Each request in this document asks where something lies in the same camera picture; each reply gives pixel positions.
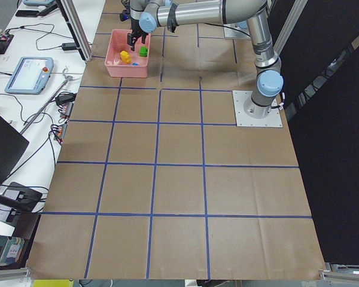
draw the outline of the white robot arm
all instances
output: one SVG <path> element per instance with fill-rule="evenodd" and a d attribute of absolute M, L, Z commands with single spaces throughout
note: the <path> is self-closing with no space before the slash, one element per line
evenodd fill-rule
<path fill-rule="evenodd" d="M 223 25 L 246 20 L 256 55 L 257 88 L 245 103 L 245 110 L 254 118 L 264 118 L 283 86 L 281 61 L 273 49 L 266 5 L 266 0 L 210 0 L 179 5 L 171 0 L 130 0 L 132 33 L 127 42 L 134 49 L 139 37 L 144 42 L 148 33 L 162 26 L 174 32 L 180 25 Z"/>

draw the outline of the black monitor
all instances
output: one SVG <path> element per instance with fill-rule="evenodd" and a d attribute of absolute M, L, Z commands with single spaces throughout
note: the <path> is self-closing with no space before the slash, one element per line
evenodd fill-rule
<path fill-rule="evenodd" d="M 8 178 L 28 145 L 29 142 L 0 117 L 0 184 Z M 0 204 L 19 211 L 32 211 L 41 196 L 41 193 L 27 189 L 19 193 L 16 199 L 0 195 Z"/>

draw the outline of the blue joint cap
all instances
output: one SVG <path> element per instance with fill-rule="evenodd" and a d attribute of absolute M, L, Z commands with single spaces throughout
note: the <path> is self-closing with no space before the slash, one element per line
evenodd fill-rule
<path fill-rule="evenodd" d="M 157 29 L 157 22 L 151 14 L 142 12 L 139 18 L 139 26 L 144 32 L 152 33 Z"/>
<path fill-rule="evenodd" d="M 242 21 L 242 22 L 237 23 L 237 26 L 240 27 L 241 29 L 247 29 L 248 28 L 246 21 Z"/>
<path fill-rule="evenodd" d="M 263 96 L 275 97 L 282 90 L 283 77 L 277 71 L 268 70 L 259 75 L 257 87 Z"/>

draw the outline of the pink plastic container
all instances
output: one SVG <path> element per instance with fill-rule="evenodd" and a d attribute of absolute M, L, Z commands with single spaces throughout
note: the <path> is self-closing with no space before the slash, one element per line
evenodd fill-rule
<path fill-rule="evenodd" d="M 135 45 L 135 51 L 130 49 L 127 44 L 127 34 L 131 30 L 114 29 L 110 38 L 107 57 L 105 58 L 105 66 L 111 77 L 123 78 L 147 78 L 148 77 L 148 64 L 150 55 L 150 35 L 147 35 L 145 44 L 138 39 Z M 139 49 L 145 46 L 148 48 L 148 56 L 140 57 Z M 121 61 L 120 53 L 127 51 L 132 58 L 132 63 L 137 65 L 125 64 Z"/>

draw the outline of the green cube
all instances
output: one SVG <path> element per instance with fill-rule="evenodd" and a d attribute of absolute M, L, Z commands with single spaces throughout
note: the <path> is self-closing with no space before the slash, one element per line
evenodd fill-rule
<path fill-rule="evenodd" d="M 145 46 L 142 46 L 141 49 L 139 49 L 139 56 L 147 57 L 148 56 L 148 48 Z"/>

